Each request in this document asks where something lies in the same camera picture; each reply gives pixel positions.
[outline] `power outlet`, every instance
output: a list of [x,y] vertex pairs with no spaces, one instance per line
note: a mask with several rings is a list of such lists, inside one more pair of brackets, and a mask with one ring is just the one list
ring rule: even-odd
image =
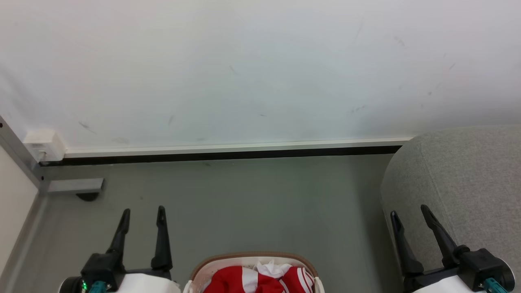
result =
[[37,162],[61,161],[65,146],[54,130],[29,131],[23,144]]

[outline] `brown basket rim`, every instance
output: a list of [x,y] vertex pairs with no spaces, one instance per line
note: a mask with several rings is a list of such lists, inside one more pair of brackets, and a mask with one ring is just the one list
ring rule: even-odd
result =
[[318,273],[315,270],[315,267],[309,262],[307,259],[303,258],[302,256],[294,253],[286,253],[286,252],[278,252],[278,251],[244,251],[244,252],[234,252],[234,253],[226,253],[226,254],[220,254],[215,255],[213,257],[207,258],[192,272],[192,275],[190,276],[190,280],[194,280],[195,276],[199,273],[202,267],[207,265],[210,262],[218,261],[218,260],[225,260],[225,259],[235,259],[235,258],[246,258],[246,257],[274,257],[274,258],[287,258],[287,259],[295,259],[303,263],[309,270],[309,273],[313,276],[313,278],[318,277]]

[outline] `gray upholstery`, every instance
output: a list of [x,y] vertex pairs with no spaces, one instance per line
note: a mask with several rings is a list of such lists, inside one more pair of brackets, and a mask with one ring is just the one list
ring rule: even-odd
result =
[[[487,248],[521,276],[521,126],[418,136],[392,158],[381,196],[388,227],[396,210],[426,270],[442,264],[421,204],[430,207],[456,244]],[[514,291],[521,292],[521,286]]]

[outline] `teal connector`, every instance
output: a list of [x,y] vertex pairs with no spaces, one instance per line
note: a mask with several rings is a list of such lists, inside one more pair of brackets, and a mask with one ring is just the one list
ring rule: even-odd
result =
[[96,281],[94,284],[92,284],[89,293],[107,293],[107,284],[102,281]]
[[490,293],[508,293],[494,278],[488,278],[483,284],[483,289]]

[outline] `gray floor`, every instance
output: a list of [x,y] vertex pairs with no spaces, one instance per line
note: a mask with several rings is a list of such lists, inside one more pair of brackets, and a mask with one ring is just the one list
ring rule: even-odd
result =
[[150,265],[157,207],[167,211],[174,268],[184,285],[216,254],[276,250],[300,254],[327,292],[400,292],[400,276],[379,200],[391,155],[332,156],[51,167],[47,179],[105,177],[86,203],[50,196],[15,292],[55,293],[93,252],[104,252],[131,209],[124,263]]

